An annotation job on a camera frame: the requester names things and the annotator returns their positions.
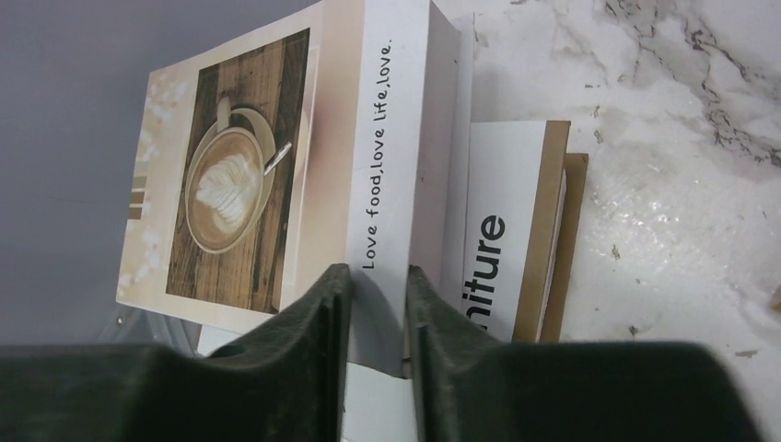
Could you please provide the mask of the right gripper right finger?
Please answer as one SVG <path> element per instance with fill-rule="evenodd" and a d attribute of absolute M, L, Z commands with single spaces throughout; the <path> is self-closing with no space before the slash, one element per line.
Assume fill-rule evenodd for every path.
<path fill-rule="evenodd" d="M 504 343 L 407 279 L 422 441 L 758 441 L 732 378 L 675 342 Z"/>

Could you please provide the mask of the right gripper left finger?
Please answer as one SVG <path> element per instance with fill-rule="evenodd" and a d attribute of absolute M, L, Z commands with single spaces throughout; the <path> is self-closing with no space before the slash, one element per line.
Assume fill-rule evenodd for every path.
<path fill-rule="evenodd" d="M 5 346 L 5 441 L 337 441 L 353 281 L 330 266 L 207 357 L 161 344 Z"/>

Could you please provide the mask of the white furniture book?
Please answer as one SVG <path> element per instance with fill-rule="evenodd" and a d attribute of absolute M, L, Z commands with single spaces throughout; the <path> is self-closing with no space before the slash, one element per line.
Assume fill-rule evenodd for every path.
<path fill-rule="evenodd" d="M 502 341 L 560 339 L 589 158 L 568 121 L 474 122 L 475 18 L 460 34 L 439 291 Z"/>

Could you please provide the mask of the white afternoon tea coffee book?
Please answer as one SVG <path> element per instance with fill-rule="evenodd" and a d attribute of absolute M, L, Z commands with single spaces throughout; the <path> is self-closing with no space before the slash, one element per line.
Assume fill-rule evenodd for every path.
<path fill-rule="evenodd" d="M 441 270 L 464 66 L 431 1 L 320 1 L 152 72 L 117 301 L 244 333 L 344 263 L 348 358 L 400 376 L 408 269 Z"/>

